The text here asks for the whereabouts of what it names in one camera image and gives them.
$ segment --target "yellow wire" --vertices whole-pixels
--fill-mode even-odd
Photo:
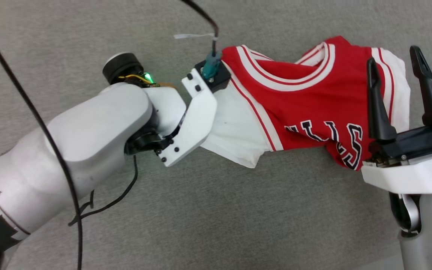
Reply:
[[[144,79],[143,77],[139,76],[139,75],[135,75],[135,74],[130,74],[127,76],[119,76],[119,79],[125,79],[125,78],[131,78],[131,77],[136,77],[140,80],[142,80],[143,82],[145,82],[146,84],[153,84],[152,82],[150,82],[149,80]]]
[[[163,87],[173,87],[174,89],[176,89],[176,87],[174,86],[174,84],[170,84],[169,82],[158,82],[158,84],[160,86],[163,86]]]

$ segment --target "jersey neckline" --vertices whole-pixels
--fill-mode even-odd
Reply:
[[[300,79],[284,79],[263,69],[247,46],[237,46],[237,52],[247,73],[260,84],[276,91],[298,91],[314,86],[329,75],[336,58],[335,46],[323,42],[295,63],[311,66],[321,63],[313,73]]]

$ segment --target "wire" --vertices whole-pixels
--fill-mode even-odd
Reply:
[[[142,80],[143,82],[145,82],[146,84],[153,84],[152,82],[150,82],[149,80],[144,79],[143,77],[139,76],[139,75],[135,75],[135,74],[130,74],[127,76],[119,76],[119,79],[125,79],[125,78],[132,78],[132,77],[136,77],[140,80]]]
[[[158,82],[158,84],[162,87],[172,87],[172,88],[176,89],[176,86],[174,84],[172,84],[171,82]]]
[[[79,213],[83,213],[83,211],[89,206],[91,209],[94,208],[94,198],[95,198],[95,191],[91,191],[91,195],[89,196],[89,202],[84,203],[83,205],[81,205]],[[72,226],[74,223],[77,222],[77,217],[74,216],[74,218],[71,220],[71,222],[69,222],[67,225],[68,226]]]
[[[79,202],[78,202],[78,197],[77,197],[77,193],[76,193],[76,188],[74,187],[74,182],[71,178],[71,173],[69,171],[68,165],[66,164],[65,160],[63,159],[58,147],[56,146],[56,143],[53,140],[53,137],[51,136],[48,128],[46,127],[46,125],[43,122],[43,119],[41,118],[38,111],[36,110],[36,107],[33,105],[31,100],[29,99],[28,95],[26,94],[23,87],[19,83],[18,79],[16,78],[16,76],[12,72],[11,68],[9,67],[5,58],[2,56],[1,52],[0,52],[0,63],[1,63],[1,66],[3,67],[3,69],[5,70],[5,72],[7,73],[8,77],[10,78],[11,82],[14,84],[17,91],[21,95],[24,102],[26,102],[26,105],[28,106],[29,110],[31,110],[31,112],[33,113],[34,118],[36,118],[36,121],[38,122],[39,126],[43,130],[43,133],[46,136],[46,138],[48,139],[49,144],[53,148],[54,154],[56,155],[56,158],[58,159],[58,161],[61,165],[61,168],[64,172],[64,175],[66,176],[67,184],[68,184],[70,192],[71,192],[72,201],[74,203],[74,210],[76,211],[76,217],[77,217],[77,223],[78,223],[78,270],[80,270],[82,268],[82,262],[83,262],[83,225],[81,223],[81,212],[79,209]]]
[[[211,52],[213,54],[213,57],[216,56],[216,41],[218,40],[218,36],[219,36],[218,25],[216,24],[215,21],[213,21],[213,19],[211,19],[211,17],[209,17],[209,15],[201,7],[199,7],[199,5],[197,5],[192,0],[181,0],[181,1],[184,2],[186,5],[190,6],[192,9],[194,9],[194,11],[199,13],[199,15],[201,15],[213,27],[214,37],[213,37],[213,43],[211,44]]]
[[[87,217],[89,217],[89,216],[91,216],[91,215],[94,215],[94,214],[101,213],[101,212],[103,212],[104,210],[106,210],[106,209],[112,207],[113,205],[115,205],[115,204],[119,203],[121,200],[123,200],[123,199],[125,198],[125,196],[126,196],[126,195],[131,191],[131,188],[134,186],[134,183],[136,183],[136,180],[138,179],[138,164],[137,164],[137,162],[136,162],[136,156],[133,156],[132,158],[133,158],[133,163],[134,163],[134,177],[133,177],[131,183],[127,186],[126,190],[123,192],[123,194],[121,194],[121,195],[120,195],[116,200],[114,200],[114,201],[108,203],[105,207],[102,207],[101,209],[94,210],[94,211],[91,211],[91,212],[86,213],[86,214],[82,214],[82,215],[81,215],[81,219],[87,218]],[[93,202],[93,198],[91,197],[90,201],[87,202],[87,203],[85,203],[84,205],[87,206],[87,205],[91,204],[92,202]],[[71,222],[68,224],[68,226],[73,226],[73,225],[74,225],[74,222],[75,222],[74,220],[71,221]]]

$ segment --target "red fabric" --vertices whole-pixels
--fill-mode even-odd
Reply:
[[[325,146],[339,164],[358,170],[362,161],[371,156],[368,151],[371,139],[368,137],[367,122],[366,62],[372,57],[372,49],[353,46],[341,36],[325,42],[333,44],[335,49],[331,71],[317,84],[296,91],[276,90],[255,80],[243,66],[238,47],[225,48],[222,59],[245,89],[264,107],[284,150]],[[307,66],[270,60],[256,61],[266,72],[283,79],[307,77],[321,65],[321,62]],[[393,79],[384,78],[379,65],[378,69],[382,77],[381,91],[384,94],[385,80]],[[271,82],[278,82],[262,72],[260,75]],[[298,86],[311,80],[279,82],[287,86]],[[309,134],[306,132],[306,121],[311,124]],[[331,128],[331,122],[334,123],[337,135]]]

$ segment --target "red basketball jersey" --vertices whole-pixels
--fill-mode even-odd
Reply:
[[[382,48],[354,46],[337,36],[295,63],[273,61],[246,46],[225,48],[222,60],[231,81],[215,93],[216,119],[202,146],[247,167],[265,151],[325,146],[339,164],[358,170],[371,156],[366,81],[371,57],[391,124],[398,132],[408,130],[404,62]]]

